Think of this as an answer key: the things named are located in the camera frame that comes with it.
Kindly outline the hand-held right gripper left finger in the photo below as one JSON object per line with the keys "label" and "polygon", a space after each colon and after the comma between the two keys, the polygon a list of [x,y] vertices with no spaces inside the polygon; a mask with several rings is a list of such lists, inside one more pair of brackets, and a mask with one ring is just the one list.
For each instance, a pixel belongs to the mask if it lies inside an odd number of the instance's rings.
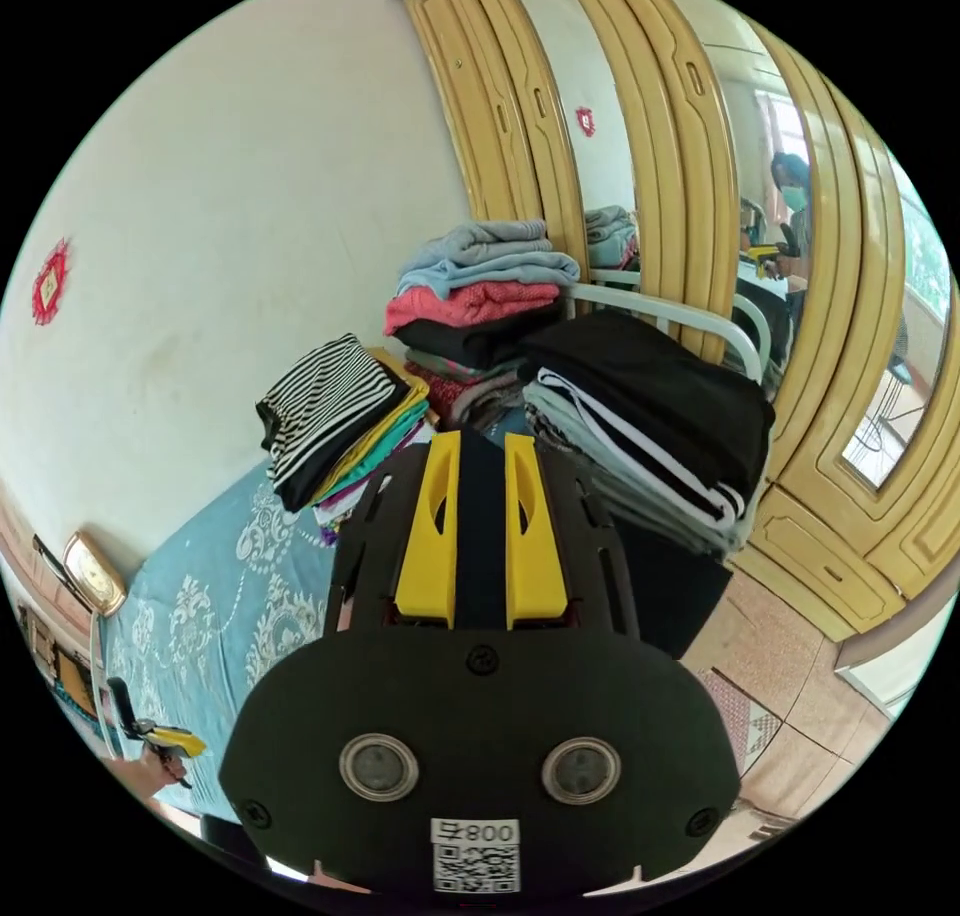
{"label": "hand-held right gripper left finger", "polygon": [[395,606],[407,619],[451,628],[456,603],[459,434],[435,435],[418,477]]}

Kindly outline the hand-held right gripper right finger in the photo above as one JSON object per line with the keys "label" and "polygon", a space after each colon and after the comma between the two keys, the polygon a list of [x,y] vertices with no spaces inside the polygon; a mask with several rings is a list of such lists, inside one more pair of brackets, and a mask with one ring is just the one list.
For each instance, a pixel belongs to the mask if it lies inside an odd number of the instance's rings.
{"label": "hand-held right gripper right finger", "polygon": [[556,621],[568,598],[533,439],[507,435],[504,462],[507,626]]}

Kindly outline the person's left hand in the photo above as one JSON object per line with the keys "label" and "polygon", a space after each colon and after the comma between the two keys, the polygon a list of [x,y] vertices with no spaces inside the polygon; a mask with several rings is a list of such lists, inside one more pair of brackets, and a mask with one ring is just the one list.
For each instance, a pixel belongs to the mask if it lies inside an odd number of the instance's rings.
{"label": "person's left hand", "polygon": [[134,759],[101,758],[100,763],[157,816],[164,816],[158,794],[165,788],[179,786],[186,778],[186,767],[179,757],[162,756],[143,748]]}

